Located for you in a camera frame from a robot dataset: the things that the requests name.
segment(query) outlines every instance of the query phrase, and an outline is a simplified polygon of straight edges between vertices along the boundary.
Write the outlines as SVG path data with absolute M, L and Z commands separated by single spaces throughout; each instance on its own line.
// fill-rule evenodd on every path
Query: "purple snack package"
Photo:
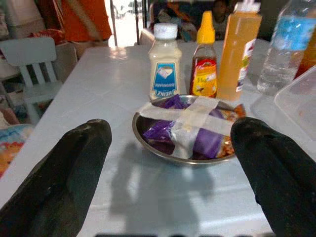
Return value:
M 186 109 L 188 106 L 189 104 L 183 103 L 181 101 L 179 95 L 175 95 L 167 99 L 160 107 L 165 109 Z M 244 109 L 242 105 L 237 106 L 236 108 L 242 110 L 241 114 L 244 115 Z M 239 115 L 233 111 L 220 109 L 212 110 L 210 115 L 231 121 L 235 121 L 239 118 Z M 171 129 L 174 124 L 175 121 L 159 120 L 154 126 L 149 128 L 143 134 L 143 137 L 148 143 L 163 142 L 173 144 L 171 141 Z M 193 152 L 201 155 L 194 157 L 195 159 L 220 158 L 234 153 L 231 146 L 230 137 L 211 132 L 203 128 L 201 128 L 197 134 L 197 138 L 193 146 Z

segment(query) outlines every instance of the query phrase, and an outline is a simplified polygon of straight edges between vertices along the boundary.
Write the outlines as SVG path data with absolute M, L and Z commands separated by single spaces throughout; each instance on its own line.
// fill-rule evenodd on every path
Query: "bottle cap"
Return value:
M 177 38 L 178 26 L 171 23 L 157 23 L 154 25 L 154 36 L 158 40 L 174 40 Z
M 235 11 L 259 12 L 260 11 L 260 3 L 254 2 L 254 0 L 244 0 L 243 2 L 239 2 L 236 4 Z
M 213 28 L 212 11 L 205 11 L 202 17 L 202 24 L 197 32 L 197 43 L 214 43 L 215 30 Z

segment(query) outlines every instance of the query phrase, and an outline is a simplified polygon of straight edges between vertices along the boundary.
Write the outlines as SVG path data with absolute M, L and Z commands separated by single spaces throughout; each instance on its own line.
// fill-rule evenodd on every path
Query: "white cap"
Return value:
M 178 26 L 171 23 L 157 23 L 154 25 L 154 36 L 158 40 L 174 40 L 177 38 Z
M 254 2 L 254 0 L 244 0 L 243 2 L 239 2 L 236 4 L 235 11 L 259 12 L 260 11 L 260 3 Z

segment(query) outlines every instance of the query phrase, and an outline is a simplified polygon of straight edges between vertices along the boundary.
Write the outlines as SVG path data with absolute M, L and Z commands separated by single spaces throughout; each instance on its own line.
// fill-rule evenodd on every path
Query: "white tape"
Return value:
M 164 109 L 146 103 L 138 113 L 146 118 L 175 121 L 171 129 L 171 140 L 175 145 L 173 156 L 189 159 L 200 128 L 230 136 L 233 122 L 210 116 L 217 107 L 218 100 L 199 96 L 185 110 Z

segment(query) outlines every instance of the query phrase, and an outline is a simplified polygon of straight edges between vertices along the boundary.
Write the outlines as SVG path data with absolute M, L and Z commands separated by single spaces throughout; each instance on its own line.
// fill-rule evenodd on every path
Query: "blue label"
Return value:
M 315 24 L 315 18 L 282 16 L 274 33 L 272 46 L 279 50 L 305 50 Z
M 176 88 L 177 84 L 174 63 L 158 63 L 153 85 L 153 90 L 156 91 L 155 96 L 173 96 Z

